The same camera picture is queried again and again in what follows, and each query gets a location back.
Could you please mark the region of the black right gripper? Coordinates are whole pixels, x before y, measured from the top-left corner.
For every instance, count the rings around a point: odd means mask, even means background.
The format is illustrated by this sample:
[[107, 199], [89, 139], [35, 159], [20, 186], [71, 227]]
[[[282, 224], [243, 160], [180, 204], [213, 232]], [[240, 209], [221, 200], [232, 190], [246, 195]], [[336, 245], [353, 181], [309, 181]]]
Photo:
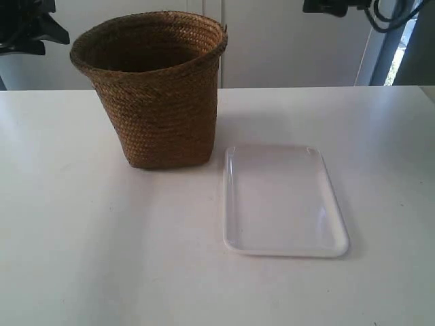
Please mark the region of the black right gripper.
[[349, 7], [366, 8], [365, 0], [304, 0], [302, 11], [307, 14], [329, 14], [344, 17]]

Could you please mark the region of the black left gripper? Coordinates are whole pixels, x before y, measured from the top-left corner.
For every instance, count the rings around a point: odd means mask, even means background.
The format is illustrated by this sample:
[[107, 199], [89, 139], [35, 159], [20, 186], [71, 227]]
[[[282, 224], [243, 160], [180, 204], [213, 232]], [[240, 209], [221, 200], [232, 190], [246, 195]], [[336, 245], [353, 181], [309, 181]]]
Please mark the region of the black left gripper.
[[56, 2], [1, 1], [1, 55], [46, 54], [45, 41], [69, 44], [69, 33], [53, 17]]

